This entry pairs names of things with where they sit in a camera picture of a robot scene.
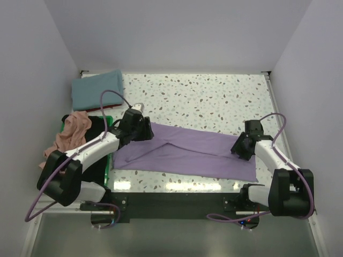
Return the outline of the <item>purple t-shirt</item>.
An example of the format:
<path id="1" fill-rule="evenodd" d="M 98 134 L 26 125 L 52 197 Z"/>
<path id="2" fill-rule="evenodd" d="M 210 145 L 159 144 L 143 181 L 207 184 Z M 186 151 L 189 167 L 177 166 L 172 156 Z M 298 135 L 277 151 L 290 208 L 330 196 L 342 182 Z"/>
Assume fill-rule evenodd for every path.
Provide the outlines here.
<path id="1" fill-rule="evenodd" d="M 113 168 L 256 182 L 256 161 L 231 153 L 237 136 L 151 124 L 154 137 L 113 154 Z"/>

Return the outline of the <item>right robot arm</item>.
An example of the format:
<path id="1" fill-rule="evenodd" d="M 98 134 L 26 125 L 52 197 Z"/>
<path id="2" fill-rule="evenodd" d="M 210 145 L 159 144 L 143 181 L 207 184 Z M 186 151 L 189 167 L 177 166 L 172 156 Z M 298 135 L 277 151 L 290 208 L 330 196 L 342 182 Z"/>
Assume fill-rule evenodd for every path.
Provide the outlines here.
<path id="1" fill-rule="evenodd" d="M 314 175 L 302 169 L 280 151 L 275 140 L 264 134 L 261 121 L 247 120 L 231 153 L 240 159 L 250 160 L 257 156 L 272 174 L 269 186 L 246 184 L 238 196 L 239 205 L 251 210 L 257 204 L 267 207 L 273 216 L 308 218 L 315 211 Z"/>

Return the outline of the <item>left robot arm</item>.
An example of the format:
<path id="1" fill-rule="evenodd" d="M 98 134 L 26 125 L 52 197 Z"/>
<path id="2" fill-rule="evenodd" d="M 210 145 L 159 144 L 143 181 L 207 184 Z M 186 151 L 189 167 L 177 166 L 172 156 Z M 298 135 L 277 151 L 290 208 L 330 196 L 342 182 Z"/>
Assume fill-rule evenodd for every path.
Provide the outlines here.
<path id="1" fill-rule="evenodd" d="M 101 158 L 130 142 L 153 137 L 150 118 L 144 117 L 140 110 L 129 108 L 112 126 L 106 124 L 105 130 L 93 140 L 67 152 L 53 151 L 48 156 L 37 188 L 62 206 L 85 201 L 105 210 L 111 204 L 111 190 L 105 185 L 85 181 L 83 173 Z"/>

